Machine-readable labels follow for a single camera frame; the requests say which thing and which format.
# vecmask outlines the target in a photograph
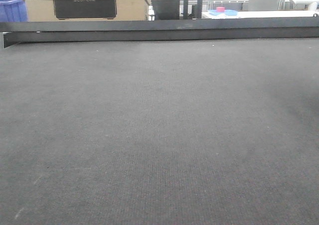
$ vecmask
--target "gray carpet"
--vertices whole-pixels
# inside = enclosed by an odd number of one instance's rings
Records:
[[[319,39],[0,50],[1,225],[318,225]]]

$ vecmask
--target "pink object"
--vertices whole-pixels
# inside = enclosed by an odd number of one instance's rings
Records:
[[[225,7],[216,7],[216,12],[225,12]]]

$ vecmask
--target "blue lid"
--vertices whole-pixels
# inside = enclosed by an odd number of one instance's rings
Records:
[[[238,14],[238,11],[232,10],[232,9],[226,9],[225,12],[217,12],[215,9],[210,9],[208,12],[211,15],[225,14],[225,15],[235,16]]]

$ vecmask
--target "chair backrest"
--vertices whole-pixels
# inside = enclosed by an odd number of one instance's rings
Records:
[[[248,11],[278,10],[278,0],[249,0]]]
[[[318,8],[318,3],[317,2],[312,2],[309,6],[308,6],[308,10],[317,10]]]

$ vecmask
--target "black chair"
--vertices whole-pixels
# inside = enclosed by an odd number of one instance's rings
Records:
[[[155,20],[179,19],[179,0],[152,0]]]

